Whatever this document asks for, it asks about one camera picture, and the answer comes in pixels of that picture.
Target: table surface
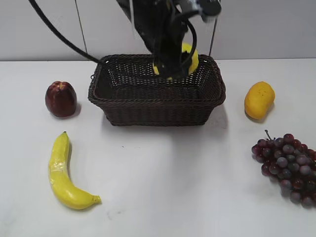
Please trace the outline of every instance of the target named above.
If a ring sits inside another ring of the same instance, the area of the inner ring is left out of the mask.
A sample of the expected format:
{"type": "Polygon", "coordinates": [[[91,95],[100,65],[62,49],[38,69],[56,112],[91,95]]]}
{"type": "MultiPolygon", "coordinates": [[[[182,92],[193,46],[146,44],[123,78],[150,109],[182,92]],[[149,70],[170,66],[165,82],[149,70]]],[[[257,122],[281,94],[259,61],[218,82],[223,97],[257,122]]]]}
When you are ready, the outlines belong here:
{"type": "Polygon", "coordinates": [[[198,127],[114,127],[90,103],[91,62],[0,62],[0,236],[240,237],[313,235],[316,209],[294,205],[261,175],[251,147],[293,133],[316,148],[316,59],[217,61],[227,99],[198,127]],[[56,119],[44,95],[70,82],[80,113],[56,119]],[[276,92],[263,123],[244,97],[258,81],[276,92]],[[72,143],[71,179],[102,204],[63,206],[48,180],[56,137],[72,143]]]}

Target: yellow fruit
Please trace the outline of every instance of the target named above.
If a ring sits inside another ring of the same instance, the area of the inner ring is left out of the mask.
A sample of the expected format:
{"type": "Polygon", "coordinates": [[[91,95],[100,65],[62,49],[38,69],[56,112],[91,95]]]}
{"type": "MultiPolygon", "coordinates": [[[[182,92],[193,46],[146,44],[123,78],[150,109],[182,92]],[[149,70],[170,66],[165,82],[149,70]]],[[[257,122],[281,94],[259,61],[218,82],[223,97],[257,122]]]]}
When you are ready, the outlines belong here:
{"type": "Polygon", "coordinates": [[[78,189],[70,181],[67,171],[68,153],[69,138],[67,133],[63,132],[54,143],[49,161],[49,179],[55,195],[63,204],[73,209],[85,209],[100,203],[99,196],[78,189]]]}
{"type": "MultiPolygon", "coordinates": [[[[191,52],[191,49],[192,49],[192,46],[188,43],[182,43],[182,52],[188,52],[190,53],[191,52]]],[[[156,75],[159,75],[159,71],[158,71],[158,68],[153,65],[153,68],[154,68],[154,72],[156,75]]],[[[196,69],[198,68],[198,51],[195,50],[194,51],[194,54],[192,56],[192,64],[191,66],[189,67],[189,75],[192,74],[196,69]]]]}
{"type": "Polygon", "coordinates": [[[254,84],[245,98],[245,111],[254,119],[262,119],[275,100],[272,87],[264,82],[254,84]]]}

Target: banana tip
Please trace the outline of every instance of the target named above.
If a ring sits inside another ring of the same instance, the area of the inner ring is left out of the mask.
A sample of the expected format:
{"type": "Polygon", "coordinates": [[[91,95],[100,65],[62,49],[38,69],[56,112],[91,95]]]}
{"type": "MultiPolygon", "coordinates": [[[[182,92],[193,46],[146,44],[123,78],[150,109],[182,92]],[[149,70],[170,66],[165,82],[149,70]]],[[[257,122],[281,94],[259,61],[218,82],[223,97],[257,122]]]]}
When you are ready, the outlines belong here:
{"type": "Polygon", "coordinates": [[[93,202],[94,202],[94,203],[101,203],[101,198],[100,198],[100,196],[94,196],[94,197],[93,197],[93,202]]]}

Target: white wall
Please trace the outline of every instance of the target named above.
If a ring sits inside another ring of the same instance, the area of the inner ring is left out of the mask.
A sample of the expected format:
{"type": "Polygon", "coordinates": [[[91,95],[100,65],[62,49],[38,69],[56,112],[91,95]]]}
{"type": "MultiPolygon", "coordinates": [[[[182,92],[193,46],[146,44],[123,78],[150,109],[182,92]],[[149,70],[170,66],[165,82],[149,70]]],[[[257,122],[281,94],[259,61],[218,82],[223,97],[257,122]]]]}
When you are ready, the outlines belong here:
{"type": "MultiPolygon", "coordinates": [[[[54,25],[84,49],[75,0],[37,0],[54,25]]],[[[116,0],[77,0],[88,52],[148,53],[116,0]]],[[[222,0],[216,59],[316,57],[315,0],[222,0]]],[[[207,54],[211,27],[192,19],[207,54]]],[[[0,0],[0,60],[82,60],[42,23],[27,0],[0,0]]]]}

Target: bunch of grapes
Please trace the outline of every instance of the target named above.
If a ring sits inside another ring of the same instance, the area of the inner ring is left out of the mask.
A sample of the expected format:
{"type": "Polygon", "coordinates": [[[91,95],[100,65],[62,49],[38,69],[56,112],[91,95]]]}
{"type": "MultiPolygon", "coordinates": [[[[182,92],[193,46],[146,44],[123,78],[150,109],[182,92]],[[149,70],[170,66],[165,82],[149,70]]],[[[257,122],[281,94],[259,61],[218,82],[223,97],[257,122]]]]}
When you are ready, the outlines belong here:
{"type": "Polygon", "coordinates": [[[291,192],[294,203],[305,206],[316,203],[316,152],[294,139],[292,134],[283,138],[260,139],[251,149],[256,160],[262,163],[264,176],[276,177],[282,191],[291,192]]]}

